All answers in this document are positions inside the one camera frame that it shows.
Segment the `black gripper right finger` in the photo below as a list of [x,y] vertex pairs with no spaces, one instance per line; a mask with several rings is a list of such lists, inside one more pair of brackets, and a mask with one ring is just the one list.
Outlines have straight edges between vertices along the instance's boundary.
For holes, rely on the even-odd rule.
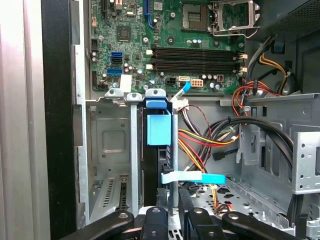
[[208,211],[195,207],[189,191],[179,189],[178,212],[184,240],[297,240],[298,238],[241,212],[231,211],[216,224]]

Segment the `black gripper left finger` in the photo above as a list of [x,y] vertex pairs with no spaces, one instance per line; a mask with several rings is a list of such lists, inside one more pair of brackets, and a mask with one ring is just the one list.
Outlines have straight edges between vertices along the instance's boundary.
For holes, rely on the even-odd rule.
[[64,240],[167,240],[167,191],[158,188],[156,206],[134,216],[126,210],[117,210],[65,237]]

